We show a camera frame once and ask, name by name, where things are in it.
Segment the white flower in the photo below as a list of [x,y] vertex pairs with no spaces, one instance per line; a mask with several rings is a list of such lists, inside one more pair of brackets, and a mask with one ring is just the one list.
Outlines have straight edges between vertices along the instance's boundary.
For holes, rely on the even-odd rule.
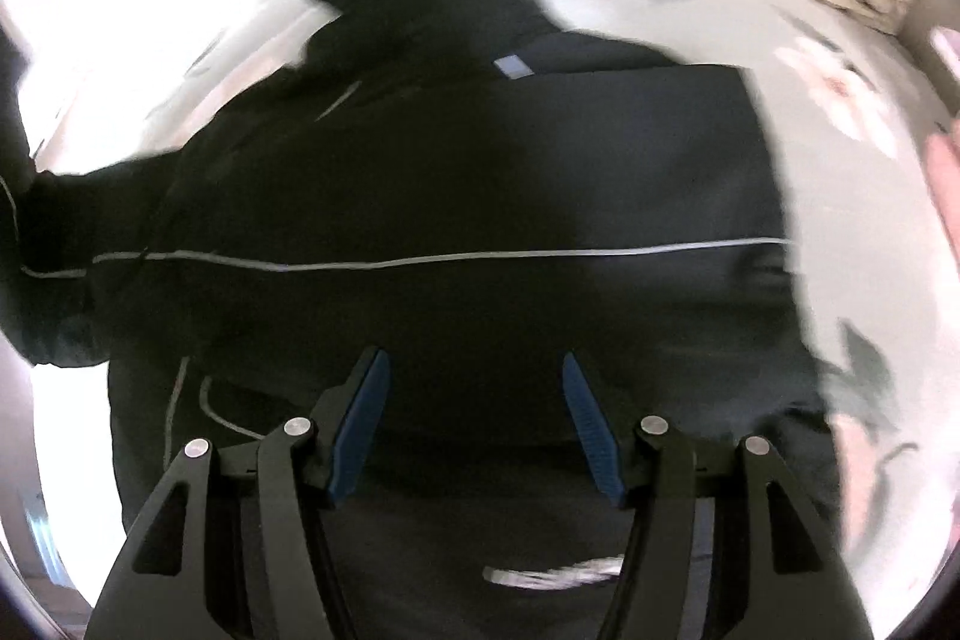
[[888,158],[896,158],[893,110],[886,98],[850,68],[843,54],[808,37],[799,37],[796,44],[796,49],[781,47],[776,57],[800,75],[834,127],[858,142],[870,140]]

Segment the jacket sleeve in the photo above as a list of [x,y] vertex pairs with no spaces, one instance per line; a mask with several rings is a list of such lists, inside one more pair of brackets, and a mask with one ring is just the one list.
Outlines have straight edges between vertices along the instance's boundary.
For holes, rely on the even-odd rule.
[[105,242],[137,242],[147,230],[176,153],[38,175],[17,108],[22,68],[0,31],[0,330],[29,362],[97,365],[109,349],[88,271]]

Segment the clothing tag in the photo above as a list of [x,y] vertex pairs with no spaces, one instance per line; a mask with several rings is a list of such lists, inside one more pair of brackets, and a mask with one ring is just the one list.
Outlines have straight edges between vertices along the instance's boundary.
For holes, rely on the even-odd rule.
[[507,55],[505,58],[497,58],[496,61],[493,61],[493,65],[496,68],[499,68],[507,77],[511,79],[520,79],[520,77],[528,77],[533,74],[530,71],[530,67],[527,66],[520,58],[515,55]]

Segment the black garment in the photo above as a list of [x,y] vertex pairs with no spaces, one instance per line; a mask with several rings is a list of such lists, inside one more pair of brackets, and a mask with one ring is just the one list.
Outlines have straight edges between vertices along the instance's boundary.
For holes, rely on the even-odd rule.
[[[305,413],[369,344],[391,354],[394,390],[357,513],[333,522],[347,598],[372,605],[380,570],[402,573],[412,557],[424,568],[402,598],[376,598],[364,619],[375,636],[426,637],[403,625],[418,614],[409,605],[426,610],[464,573],[622,552],[613,511],[587,520],[602,497],[560,396],[571,348],[688,434],[766,434],[835,523],[832,438],[740,74],[560,32],[531,0],[340,1],[304,67],[237,97],[183,150],[37,175],[11,191],[18,240],[0,202],[5,333],[34,362],[110,360],[125,523],[186,441],[234,444]],[[533,74],[507,77],[511,56]],[[483,473],[477,495],[513,486],[523,518],[555,525],[555,547],[534,555],[507,535],[515,557],[505,549],[500,563],[440,544],[496,514],[487,500],[473,518],[469,503],[423,510],[418,491],[435,497],[449,480],[413,479],[450,474],[448,458],[474,470],[478,448],[512,477]],[[550,475],[562,490],[521,490]],[[395,546],[359,550],[365,530],[391,524]],[[448,558],[430,571],[414,539]],[[606,597],[583,595],[602,588],[565,592],[587,624]],[[488,593],[431,629],[488,636],[477,616],[501,605],[504,621],[546,637],[568,616],[556,595]]]

